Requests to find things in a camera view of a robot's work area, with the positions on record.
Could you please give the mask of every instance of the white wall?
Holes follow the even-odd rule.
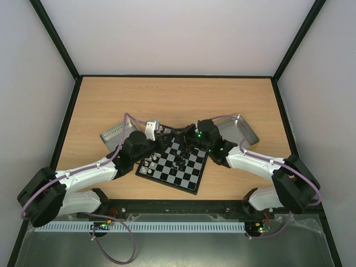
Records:
[[[355,0],[327,1],[279,82],[344,266],[356,259],[355,10]]]
[[[0,8],[0,266],[21,220],[18,193],[50,162],[74,80],[28,0]]]
[[[81,74],[273,75],[314,0],[42,0]]]

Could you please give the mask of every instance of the metal tray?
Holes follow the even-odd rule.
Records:
[[[104,142],[105,146],[110,152],[113,152],[116,149],[117,145],[120,143],[122,127],[123,121],[112,126],[110,129],[100,134],[101,140]],[[134,131],[139,131],[139,128],[137,128],[134,122],[130,118],[128,118],[126,120],[124,139],[126,139],[130,135],[130,133]]]
[[[245,149],[248,149],[249,147],[257,144],[260,139],[254,132],[254,130],[250,127],[250,125],[240,114],[236,114],[234,116],[244,121],[249,129],[249,135],[247,137],[247,140],[243,143],[243,147]],[[223,139],[226,139],[238,145],[247,133],[244,125],[240,121],[234,120],[233,118],[225,118],[222,121],[217,122],[215,125],[219,128],[220,134]]]

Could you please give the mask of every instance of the wooden tabletop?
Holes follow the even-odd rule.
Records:
[[[90,164],[108,154],[99,135],[125,112],[146,121],[184,127],[217,115],[240,113],[260,138],[254,151],[288,157],[290,150],[269,79],[85,77],[69,125],[58,170]],[[206,163],[197,195],[128,175],[94,187],[110,199],[237,200],[266,179]]]

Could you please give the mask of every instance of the black metal frame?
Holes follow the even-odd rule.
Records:
[[[45,8],[43,7],[42,3],[40,0],[29,0],[31,4],[33,5],[34,10],[38,14],[40,20],[42,21],[44,27],[46,28],[48,34],[53,40],[53,43],[57,47],[60,55],[62,56],[65,64],[67,65],[69,71],[71,72],[73,78],[75,79],[76,83],[73,88],[73,92],[70,98],[70,102],[68,104],[68,108],[63,120],[63,124],[60,130],[60,134],[56,143],[55,150],[53,152],[52,160],[50,163],[50,167],[55,169],[57,167],[60,154],[62,151],[62,147],[64,144],[64,140],[66,138],[67,130],[70,124],[70,120],[72,117],[72,113],[76,104],[77,96],[80,90],[80,86],[82,83],[82,80],[84,77],[162,77],[162,78],[267,78],[271,80],[271,83],[273,85],[273,90],[275,93],[276,101],[278,104],[278,108],[280,111],[281,119],[284,125],[285,133],[288,139],[289,147],[291,150],[291,153],[294,155],[298,155],[298,149],[296,147],[295,139],[293,136],[293,132],[291,130],[289,120],[286,114],[286,110],[284,107],[283,99],[280,94],[280,90],[278,88],[278,80],[282,76],[283,72],[285,71],[288,63],[292,59],[294,53],[297,51],[299,45],[301,44],[303,38],[305,37],[306,33],[308,32],[309,28],[313,24],[314,20],[316,19],[317,15],[319,14],[321,8],[323,7],[324,3],[326,0],[316,0],[310,9],[307,17],[305,18],[303,24],[301,25],[299,31],[297,32],[292,44],[290,45],[287,53],[285,54],[283,60],[281,61],[281,64],[279,65],[276,73],[274,74],[273,77],[271,76],[204,76],[204,75],[80,75],[75,68],[74,63],[72,62],[64,44],[62,43],[54,25],[52,24]],[[147,213],[147,212],[160,212],[162,213],[162,210],[167,212],[168,210],[170,213],[182,213],[182,211],[179,211],[177,209],[178,206],[184,207],[185,210],[187,210],[187,206],[189,207],[194,207],[195,208],[191,209],[190,212],[192,213],[204,213],[204,210],[209,210],[211,213],[218,213],[218,214],[224,214],[227,217],[231,217],[234,219],[240,219],[244,221],[249,221],[248,218],[244,217],[241,212],[236,212],[234,213],[234,209],[236,207],[240,206],[241,201],[236,200],[236,201],[174,201],[174,200],[169,200],[169,201],[152,201],[152,200],[113,200],[113,203],[117,204],[117,208],[119,212],[121,212],[120,207],[125,208],[125,212],[121,214],[121,216],[124,216],[124,213],[128,212],[141,212],[141,213]],[[277,209],[275,210],[276,213],[287,213],[285,209]],[[327,237],[327,242],[329,245],[330,252],[332,254],[332,258],[334,261],[335,266],[341,266],[341,261],[340,257],[338,255],[333,236],[330,231],[330,227],[324,212],[324,209],[321,205],[317,207],[308,207],[305,210],[305,213],[307,214],[318,214],[320,221],[322,223],[323,230],[326,234]],[[27,226],[28,226],[28,221],[24,221],[21,229],[19,231],[16,243],[14,245],[10,260],[8,262],[8,267],[15,266],[17,257],[19,254],[19,251],[22,246],[22,241],[23,238],[26,234],[27,231]]]

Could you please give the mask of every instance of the robotic arm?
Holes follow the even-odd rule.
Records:
[[[108,208],[108,199],[100,189],[76,191],[126,175],[133,170],[135,162],[154,152],[163,153],[170,136],[174,136],[188,151],[198,148],[208,152],[218,165],[243,169],[273,182],[272,188],[252,189],[246,195],[245,198],[256,210],[284,206],[293,213],[301,214],[320,189],[300,158],[293,155],[288,159],[272,158],[247,151],[242,148],[243,141],[239,146],[223,140],[212,120],[199,121],[179,131],[172,130],[169,135],[159,134],[157,130],[158,122],[150,121],[145,133],[132,132],[113,159],[114,152],[74,170],[54,172],[49,167],[39,170],[17,198],[22,207],[27,205],[26,215],[32,225],[40,227],[56,216],[76,212],[103,214]],[[39,189],[52,182],[32,202],[29,201]]]

